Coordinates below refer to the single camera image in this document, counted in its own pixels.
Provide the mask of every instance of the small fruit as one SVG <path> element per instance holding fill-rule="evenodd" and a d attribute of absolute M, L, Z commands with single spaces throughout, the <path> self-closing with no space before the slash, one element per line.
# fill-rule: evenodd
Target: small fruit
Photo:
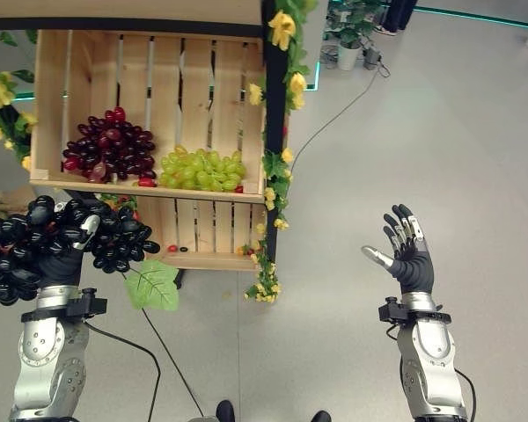
<path fill-rule="evenodd" d="M 139 178 L 139 186 L 142 187 L 156 187 L 157 184 L 152 178 Z"/>

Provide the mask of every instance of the wooden shelf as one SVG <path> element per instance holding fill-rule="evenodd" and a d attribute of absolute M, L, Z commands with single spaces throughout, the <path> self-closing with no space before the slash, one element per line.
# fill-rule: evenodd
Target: wooden shelf
<path fill-rule="evenodd" d="M 55 180 L 31 180 L 35 186 L 52 186 L 72 191 L 94 193 L 118 193 L 127 195 L 155 196 L 161 198 L 176 198 L 185 200 L 216 200 L 226 202 L 239 202 L 245 204 L 263 204 L 264 197 L 258 193 L 228 193 L 189 191 L 186 189 L 168 189 L 165 187 L 140 187 L 127 185 L 102 185 L 87 182 L 70 182 Z"/>
<path fill-rule="evenodd" d="M 167 252 L 158 258 L 165 264 L 182 269 L 256 271 L 250 257 L 234 253 Z"/>

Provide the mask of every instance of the wooden slat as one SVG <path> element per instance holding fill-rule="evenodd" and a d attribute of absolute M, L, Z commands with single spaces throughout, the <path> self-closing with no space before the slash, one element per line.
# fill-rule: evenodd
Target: wooden slat
<path fill-rule="evenodd" d="M 68 181 L 57 178 L 51 180 L 31 179 L 31 184 L 36 186 L 53 186 L 59 187 L 61 189 L 97 193 L 125 193 L 128 195 L 157 196 L 191 200 L 225 200 L 228 202 L 241 202 L 251 204 L 264 203 L 264 197 L 261 194 L 189 191 L 186 189 L 168 189 L 165 187 L 140 187 L 119 184 L 102 185 L 95 183 L 77 182 L 76 180 Z"/>
<path fill-rule="evenodd" d="M 141 222 L 152 229 L 152 235 L 150 235 L 149 240 L 160 244 L 161 251 L 165 248 L 162 236 L 162 224 L 165 222 L 165 219 L 161 218 L 160 213 L 160 205 L 163 200 L 160 198 L 137 196 L 137 207 L 139 215 L 141 216 Z"/>
<path fill-rule="evenodd" d="M 92 98 L 92 58 L 93 40 L 84 31 L 74 31 L 70 47 L 70 70 L 68 94 L 68 133 L 69 139 L 76 141 L 82 137 L 77 125 L 88 124 Z"/>
<path fill-rule="evenodd" d="M 238 149 L 242 59 L 241 43 L 231 41 L 216 43 L 211 148 L 218 151 L 221 156 L 230 156 Z"/>
<path fill-rule="evenodd" d="M 94 116 L 103 117 L 106 110 L 113 110 L 117 96 L 117 43 L 115 33 L 92 33 L 94 56 L 92 64 L 92 105 Z"/>
<path fill-rule="evenodd" d="M 250 204 L 234 204 L 235 227 L 234 227 L 234 251 L 239 246 L 250 244 Z"/>
<path fill-rule="evenodd" d="M 67 31 L 40 31 L 39 37 L 35 65 L 38 122 L 32 133 L 31 179 L 47 179 L 49 170 L 60 168 L 62 92 L 68 51 Z"/>
<path fill-rule="evenodd" d="M 213 252 L 215 251 L 213 201 L 198 200 L 197 214 L 197 250 L 199 252 Z"/>
<path fill-rule="evenodd" d="M 261 105 L 251 105 L 248 101 L 248 84 L 257 84 L 264 69 L 262 68 L 261 55 L 255 44 L 246 46 L 246 98 L 243 115 L 243 163 L 246 167 L 245 192 L 260 192 L 260 167 L 264 153 L 262 141 L 262 116 Z"/>
<path fill-rule="evenodd" d="M 160 223 L 162 229 L 162 243 L 165 248 L 171 244 L 178 244 L 178 232 L 176 231 L 176 207 L 175 199 L 160 199 Z"/>
<path fill-rule="evenodd" d="M 250 242 L 251 245 L 264 238 L 264 235 L 259 234 L 256 231 L 256 225 L 259 223 L 266 224 L 266 217 L 263 215 L 263 213 L 266 212 L 266 207 L 261 204 L 253 204 L 253 219 L 251 221 L 252 227 L 251 227 L 251 234 L 250 234 Z"/>
<path fill-rule="evenodd" d="M 178 240 L 180 247 L 195 251 L 194 200 L 177 200 Z"/>
<path fill-rule="evenodd" d="M 215 203 L 215 247 L 217 252 L 231 250 L 231 203 Z"/>
<path fill-rule="evenodd" d="M 188 150 L 205 149 L 207 144 L 210 69 L 211 41 L 186 40 L 180 143 Z"/>
<path fill-rule="evenodd" d="M 234 253 L 177 252 L 167 253 L 160 260 L 182 269 L 256 271 L 254 262 L 249 257 Z"/>
<path fill-rule="evenodd" d="M 153 151 L 155 171 L 161 173 L 160 160 L 176 141 L 176 113 L 180 87 L 180 40 L 157 37 L 154 40 L 150 131 L 157 148 Z"/>
<path fill-rule="evenodd" d="M 123 38 L 120 73 L 120 106 L 127 120 L 145 125 L 147 98 L 147 58 L 149 37 L 129 35 Z"/>

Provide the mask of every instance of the robotic arm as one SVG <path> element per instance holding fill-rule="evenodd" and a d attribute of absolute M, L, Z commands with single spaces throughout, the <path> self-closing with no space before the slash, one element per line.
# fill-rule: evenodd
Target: robotic arm
<path fill-rule="evenodd" d="M 401 286 L 401 304 L 388 297 L 381 321 L 398 324 L 402 387 L 415 422 L 466 422 L 466 407 L 453 366 L 456 352 L 447 314 L 432 300 L 434 271 L 421 226 L 404 205 L 393 206 L 399 221 L 384 215 L 384 232 L 393 258 L 371 246 L 362 252 L 387 270 Z"/>

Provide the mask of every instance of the power cable on floor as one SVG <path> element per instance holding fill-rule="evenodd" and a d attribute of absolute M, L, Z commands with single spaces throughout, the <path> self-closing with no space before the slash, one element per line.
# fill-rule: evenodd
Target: power cable on floor
<path fill-rule="evenodd" d="M 301 147 L 301 149 L 297 152 L 296 154 L 296 157 L 295 159 L 293 160 L 293 164 L 291 165 L 291 171 L 293 172 L 295 167 L 296 167 L 296 163 L 297 163 L 297 160 L 299 158 L 299 156 L 301 156 L 301 154 L 303 153 L 303 151 L 309 146 L 309 144 L 323 131 L 325 130 L 327 127 L 329 127 L 331 125 L 331 123 L 333 123 L 335 120 L 337 120 L 339 117 L 341 117 L 351 106 L 354 105 L 354 103 L 360 99 L 361 97 L 363 97 L 371 88 L 371 86 L 373 85 L 374 81 L 376 80 L 376 77 L 380 75 L 381 77 L 389 77 L 391 75 L 391 73 L 389 72 L 389 69 L 382 63 L 382 62 L 379 62 L 378 63 L 378 68 L 376 69 L 376 71 L 374 72 L 373 74 L 373 77 L 371 78 L 370 82 L 368 83 L 368 85 L 366 86 L 366 89 L 363 90 L 362 92 L 360 92 L 356 97 L 354 97 L 354 99 L 352 99 L 352 101 L 350 101 L 344 108 L 342 108 L 342 110 L 340 110 L 337 114 L 335 114 L 335 116 L 330 119 L 327 123 L 325 123 L 317 132 L 315 132 L 311 138 L 309 138 L 307 140 L 307 142 L 304 144 L 303 147 Z"/>
<path fill-rule="evenodd" d="M 98 334 L 101 334 L 102 336 L 106 336 L 109 338 L 112 338 L 114 340 L 120 341 L 122 343 L 125 343 L 126 345 L 133 346 L 135 349 L 139 349 L 145 353 L 147 353 L 155 362 L 155 366 L 157 367 L 157 380 L 155 382 L 155 389 L 152 393 L 152 401 L 150 402 L 150 410 L 149 410 L 149 418 L 147 419 L 148 422 L 150 422 L 150 419 L 152 418 L 152 411 L 155 407 L 155 402 L 157 401 L 157 392 L 158 392 L 158 383 L 160 382 L 160 366 L 158 365 L 157 357 L 147 348 L 142 347 L 136 343 L 133 343 L 130 340 L 127 340 L 123 337 L 116 336 L 115 334 L 112 334 L 111 332 L 103 331 L 100 328 L 96 328 L 87 321 L 84 321 L 84 325 L 86 325 L 90 330 L 96 331 Z"/>
<path fill-rule="evenodd" d="M 182 382 L 184 382 L 184 385 L 186 386 L 186 389 L 187 389 L 187 392 L 190 394 L 190 396 L 192 397 L 192 400 L 194 400 L 194 403 L 195 403 L 195 407 L 197 407 L 197 410 L 200 412 L 200 415 L 202 415 L 202 418 L 203 418 L 203 411 L 202 411 L 202 408 L 200 407 L 200 404 L 197 403 L 197 400 L 195 399 L 195 396 L 194 396 L 194 392 L 192 391 L 192 389 L 190 388 L 189 384 L 187 383 L 186 381 L 186 378 L 184 377 L 184 375 L 182 374 L 182 371 L 180 371 L 180 368 L 178 367 L 178 364 L 176 363 L 176 360 L 174 360 L 172 354 L 170 353 L 170 350 L 168 350 L 168 346 L 166 345 L 165 341 L 162 339 L 162 337 L 160 337 L 160 334 L 158 333 L 158 330 L 156 329 L 155 325 L 152 323 L 152 321 L 150 320 L 149 318 L 149 315 L 147 314 L 147 311 L 144 310 L 144 308 L 141 308 L 141 311 L 143 312 L 143 315 L 144 317 L 147 319 L 147 322 L 149 323 L 150 327 L 152 328 L 152 330 L 155 332 L 155 334 L 157 335 L 158 337 L 158 340 L 160 341 L 160 343 L 162 344 L 162 347 L 166 350 L 166 354 L 168 355 L 168 357 L 170 358 L 170 360 L 172 361 L 172 364 L 174 365 L 174 367 L 176 368 L 176 371 L 178 371 L 178 375 L 180 376 L 180 378 L 182 379 Z"/>

